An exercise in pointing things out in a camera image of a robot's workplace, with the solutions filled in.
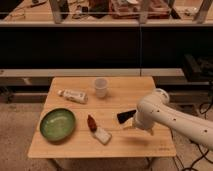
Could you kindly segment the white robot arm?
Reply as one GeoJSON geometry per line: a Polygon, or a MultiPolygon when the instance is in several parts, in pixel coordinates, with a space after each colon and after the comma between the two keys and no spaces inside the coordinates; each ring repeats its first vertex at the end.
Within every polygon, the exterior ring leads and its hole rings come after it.
{"type": "Polygon", "coordinates": [[[169,102],[165,90],[154,89],[138,101],[136,113],[126,129],[150,131],[157,122],[213,151],[213,122],[173,109],[169,102]]]}

